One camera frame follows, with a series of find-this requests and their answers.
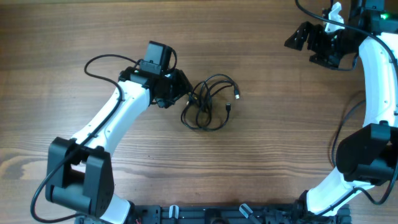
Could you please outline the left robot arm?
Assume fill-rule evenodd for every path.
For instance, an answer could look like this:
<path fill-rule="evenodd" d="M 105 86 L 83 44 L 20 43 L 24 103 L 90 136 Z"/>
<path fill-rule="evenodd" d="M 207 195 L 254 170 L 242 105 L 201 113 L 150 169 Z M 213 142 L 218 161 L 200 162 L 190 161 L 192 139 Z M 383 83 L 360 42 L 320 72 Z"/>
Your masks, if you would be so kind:
<path fill-rule="evenodd" d="M 137 117 L 150 105 L 169 108 L 192 90 L 185 74 L 170 64 L 176 51 L 150 41 L 144 58 L 121 71 L 111 98 L 95 117 L 70 139 L 57 137 L 49 146 L 47 176 L 35 192 L 48 202 L 75 211 L 73 218 L 95 223 L 142 223 L 135 205 L 114 193 L 111 157 Z"/>

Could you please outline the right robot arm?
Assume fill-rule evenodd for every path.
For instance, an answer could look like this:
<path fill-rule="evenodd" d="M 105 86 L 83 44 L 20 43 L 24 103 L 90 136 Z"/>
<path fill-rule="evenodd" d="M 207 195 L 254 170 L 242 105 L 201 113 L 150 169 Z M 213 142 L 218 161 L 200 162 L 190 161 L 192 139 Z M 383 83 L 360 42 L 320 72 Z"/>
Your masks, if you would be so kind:
<path fill-rule="evenodd" d="M 302 23 L 285 41 L 295 50 L 312 51 L 310 61 L 339 70 L 341 59 L 354 55 L 364 70 L 366 107 L 363 126 L 331 149 L 333 170 L 304 193 L 308 222 L 331 217 L 358 194 L 386 185 L 376 201 L 382 205 L 397 182 L 397 15 L 384 1 L 352 1 L 349 17 L 332 1 L 318 15 L 319 24 Z"/>

